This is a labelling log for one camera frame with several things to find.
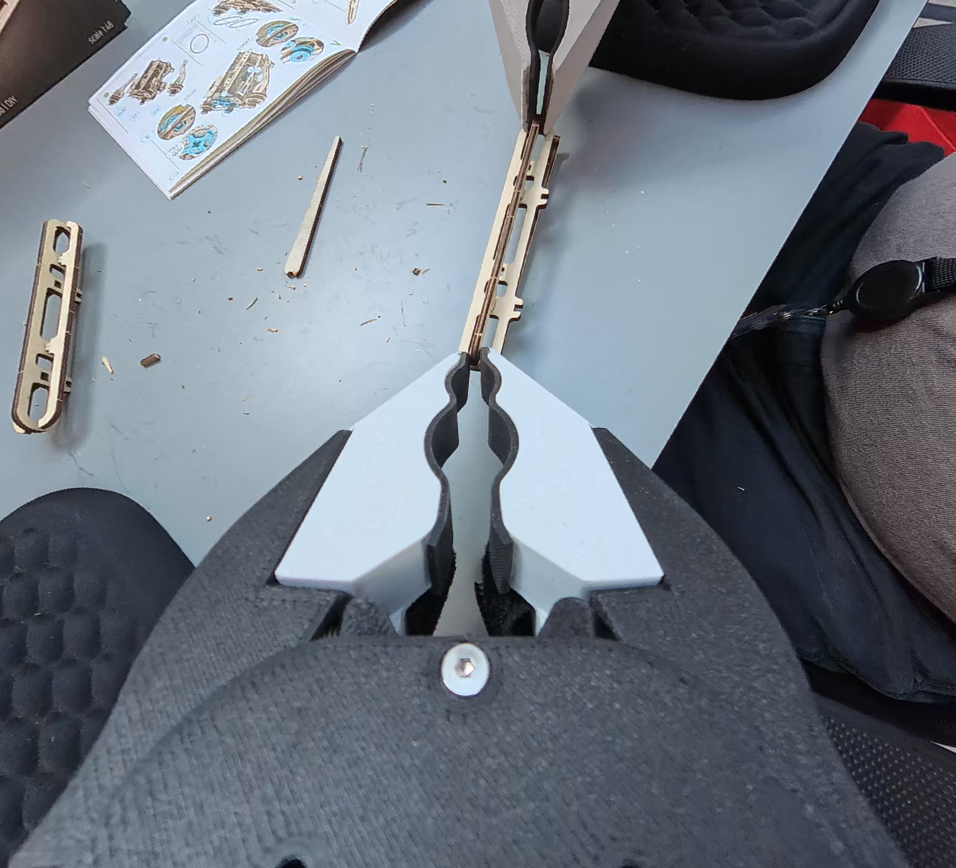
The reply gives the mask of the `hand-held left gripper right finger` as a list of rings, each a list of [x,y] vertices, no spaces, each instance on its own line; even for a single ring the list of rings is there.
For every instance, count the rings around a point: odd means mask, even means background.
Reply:
[[[478,604],[489,634],[537,634],[563,599],[656,587],[663,568],[591,424],[499,352],[481,388],[493,479]]]

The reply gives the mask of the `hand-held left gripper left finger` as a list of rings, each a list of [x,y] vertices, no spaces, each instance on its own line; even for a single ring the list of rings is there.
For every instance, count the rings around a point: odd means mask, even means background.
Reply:
[[[341,436],[279,584],[367,599],[400,634],[434,633],[456,569],[444,466],[470,378],[469,357],[450,355]]]

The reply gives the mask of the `slotted wooden frame piece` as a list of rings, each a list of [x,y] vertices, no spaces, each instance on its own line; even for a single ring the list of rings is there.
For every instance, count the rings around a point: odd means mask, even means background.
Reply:
[[[535,122],[516,142],[459,347],[473,371],[489,346],[502,352],[522,316],[519,288],[534,231],[548,205],[559,137]]]

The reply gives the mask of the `black model kit box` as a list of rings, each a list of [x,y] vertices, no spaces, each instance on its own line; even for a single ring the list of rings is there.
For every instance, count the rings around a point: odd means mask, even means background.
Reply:
[[[1,0],[1,124],[116,38],[121,0]]]

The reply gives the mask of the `person's dark trousers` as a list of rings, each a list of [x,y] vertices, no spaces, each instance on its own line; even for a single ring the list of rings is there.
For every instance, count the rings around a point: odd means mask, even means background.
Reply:
[[[944,156],[937,144],[854,125],[747,313],[836,299],[892,194]],[[894,571],[838,486],[824,326],[794,319],[732,339],[653,469],[741,561],[814,683],[954,710],[954,627]]]

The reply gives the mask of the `open instruction booklet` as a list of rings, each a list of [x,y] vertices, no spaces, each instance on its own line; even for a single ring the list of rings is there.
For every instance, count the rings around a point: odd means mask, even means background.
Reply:
[[[400,0],[196,0],[90,97],[170,200],[356,55]]]

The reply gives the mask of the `pointed wooden stick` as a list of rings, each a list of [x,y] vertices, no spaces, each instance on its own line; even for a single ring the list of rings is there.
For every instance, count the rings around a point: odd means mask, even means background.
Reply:
[[[332,174],[341,153],[342,137],[336,135],[329,153],[317,177],[315,189],[310,197],[305,215],[293,240],[284,265],[284,274],[288,278],[298,278],[303,274],[305,264],[315,238],[317,225],[327,197]]]

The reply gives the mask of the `person's grey shirt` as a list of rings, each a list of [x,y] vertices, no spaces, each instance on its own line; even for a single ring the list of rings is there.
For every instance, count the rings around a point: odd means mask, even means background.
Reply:
[[[954,292],[889,323],[831,316],[821,364],[843,492],[879,551],[954,620]]]

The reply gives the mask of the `red object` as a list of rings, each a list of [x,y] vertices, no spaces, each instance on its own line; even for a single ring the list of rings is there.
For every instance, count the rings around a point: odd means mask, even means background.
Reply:
[[[953,153],[955,147],[955,113],[952,111],[872,98],[859,121],[885,132],[906,133],[913,141],[949,148],[947,154]]]

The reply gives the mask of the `black badge reel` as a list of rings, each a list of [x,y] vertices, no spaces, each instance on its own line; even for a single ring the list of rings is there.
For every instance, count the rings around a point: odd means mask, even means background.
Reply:
[[[953,257],[888,261],[861,274],[834,301],[818,307],[776,305],[749,314],[741,318],[731,336],[744,336],[794,319],[822,318],[840,312],[851,312],[865,322],[892,324],[954,292]]]

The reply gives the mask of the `black mesh chair seat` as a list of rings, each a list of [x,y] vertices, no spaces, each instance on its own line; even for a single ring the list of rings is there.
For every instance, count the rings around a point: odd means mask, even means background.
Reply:
[[[854,783],[910,866],[955,865],[954,748],[815,696]]]

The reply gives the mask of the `assembled wooden frame part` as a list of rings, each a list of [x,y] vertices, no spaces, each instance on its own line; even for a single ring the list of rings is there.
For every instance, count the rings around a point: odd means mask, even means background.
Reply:
[[[20,434],[50,430],[73,388],[81,247],[80,225],[59,219],[44,222],[11,409],[13,427]]]

